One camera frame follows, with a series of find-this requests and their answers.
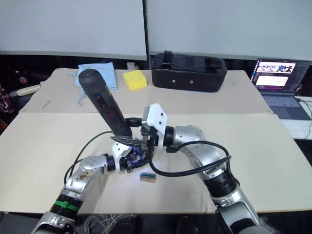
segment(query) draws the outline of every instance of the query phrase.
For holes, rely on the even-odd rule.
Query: whiteboard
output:
[[[151,55],[312,60],[312,0],[147,0]]]
[[[0,53],[145,60],[142,0],[0,0]]]

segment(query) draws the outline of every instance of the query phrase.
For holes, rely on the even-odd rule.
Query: green band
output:
[[[62,208],[71,209],[71,210],[76,211],[76,212],[78,212],[78,210],[79,210],[79,208],[77,206],[69,204],[68,201],[58,201],[58,200],[56,200],[54,204],[58,205],[58,206],[61,206]]]

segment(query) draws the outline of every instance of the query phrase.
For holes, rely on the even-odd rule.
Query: black handheld tool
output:
[[[87,69],[79,74],[79,83],[86,95],[116,135],[132,136],[128,122],[125,121],[116,101],[106,86],[101,74]]]

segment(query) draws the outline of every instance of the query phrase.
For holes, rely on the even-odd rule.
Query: yellow sponge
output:
[[[126,85],[130,90],[147,86],[147,79],[140,70],[126,72],[123,74]]]

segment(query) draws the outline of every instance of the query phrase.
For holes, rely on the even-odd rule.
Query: laptop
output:
[[[251,81],[280,119],[311,120],[294,97],[310,65],[300,60],[257,60]]]

